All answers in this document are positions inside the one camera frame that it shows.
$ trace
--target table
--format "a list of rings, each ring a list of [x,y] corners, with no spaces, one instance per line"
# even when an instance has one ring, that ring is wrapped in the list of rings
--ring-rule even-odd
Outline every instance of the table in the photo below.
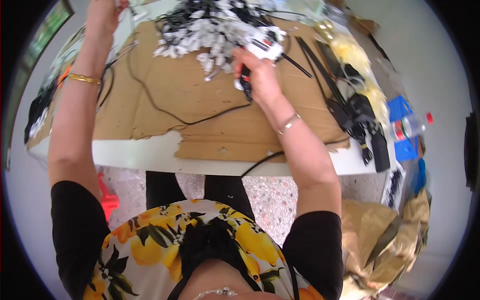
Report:
[[[146,14],[139,20],[133,20],[131,13],[125,10],[120,15],[120,22],[113,35],[113,50],[118,52],[133,28],[139,22],[150,21],[157,16],[166,13],[176,5],[176,0],[162,0],[147,3],[135,7],[136,12]],[[335,24],[338,31],[348,32],[348,29],[340,24]],[[58,55],[53,64],[61,60],[68,60],[75,55],[75,51],[81,47],[82,40],[70,46],[62,55]],[[181,134],[177,131],[168,132],[165,135],[154,136],[142,140],[94,140],[92,153],[96,165],[112,166],[118,168],[133,168],[150,171],[191,173],[208,175],[240,175],[251,167],[253,162],[223,161],[203,159],[182,159],[174,156],[179,149]],[[30,152],[39,157],[47,157],[49,137],[30,149]],[[371,149],[370,139],[367,144]],[[349,149],[338,149],[337,153],[330,153],[335,170],[338,175],[376,173],[372,159],[365,166],[361,157],[360,145],[350,139]],[[393,142],[387,142],[390,156],[390,166],[396,166],[395,148]],[[250,176],[290,176],[290,170],[286,163],[265,162],[249,173]]]

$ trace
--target window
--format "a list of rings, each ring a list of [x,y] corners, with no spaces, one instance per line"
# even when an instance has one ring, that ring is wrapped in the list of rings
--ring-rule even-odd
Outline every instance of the window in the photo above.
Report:
[[[72,15],[73,10],[68,0],[59,0],[37,29],[21,60],[19,69],[15,75],[15,81],[12,83],[12,91],[4,123],[4,136],[2,137],[1,164],[6,170],[10,169],[8,154],[10,153],[12,143],[13,125],[25,86],[43,51],[62,25],[65,24]]]

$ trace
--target silver bracelet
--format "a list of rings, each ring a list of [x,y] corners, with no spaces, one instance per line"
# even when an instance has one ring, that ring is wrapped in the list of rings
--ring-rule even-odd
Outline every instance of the silver bracelet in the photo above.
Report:
[[[296,119],[301,119],[300,115],[297,112],[295,112],[295,115],[293,115],[290,119],[288,119],[287,124],[281,130],[278,130],[278,133],[284,134],[288,128],[292,127],[293,122]]]

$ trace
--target terrazzo floor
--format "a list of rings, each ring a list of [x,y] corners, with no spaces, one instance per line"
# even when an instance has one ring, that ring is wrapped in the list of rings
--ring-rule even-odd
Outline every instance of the terrazzo floor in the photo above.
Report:
[[[108,220],[115,229],[146,210],[145,171],[98,167],[104,182],[120,200]],[[187,199],[203,198],[205,176],[176,174]],[[257,224],[279,245],[283,245],[293,223],[298,198],[297,185],[292,177],[244,177],[243,186],[252,205]],[[380,202],[385,174],[341,176],[342,197],[358,201]]]

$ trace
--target gold bracelet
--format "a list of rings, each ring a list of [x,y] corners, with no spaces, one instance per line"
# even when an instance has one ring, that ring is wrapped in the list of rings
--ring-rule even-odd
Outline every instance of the gold bracelet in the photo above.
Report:
[[[95,78],[92,78],[92,77],[86,77],[86,76],[77,75],[77,74],[69,74],[68,79],[85,81],[85,82],[88,82],[90,84],[100,84],[102,82],[100,79],[95,79]]]

